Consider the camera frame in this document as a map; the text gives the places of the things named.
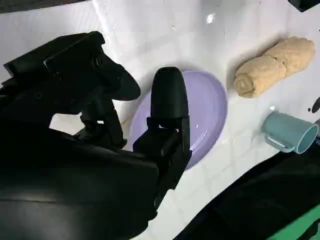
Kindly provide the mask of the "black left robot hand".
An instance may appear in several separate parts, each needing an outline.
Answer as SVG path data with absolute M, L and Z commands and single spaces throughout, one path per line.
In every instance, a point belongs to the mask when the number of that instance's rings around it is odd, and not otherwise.
M 320 3 L 320 0 L 288 0 L 301 13 L 315 7 Z

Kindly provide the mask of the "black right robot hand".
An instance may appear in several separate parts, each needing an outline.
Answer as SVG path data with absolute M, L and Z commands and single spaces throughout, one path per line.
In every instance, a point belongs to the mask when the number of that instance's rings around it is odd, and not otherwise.
M 127 141 L 113 102 L 141 90 L 98 31 L 57 37 L 5 64 L 0 237 L 129 240 L 146 230 L 191 156 L 185 81 L 160 68 L 147 130 Z

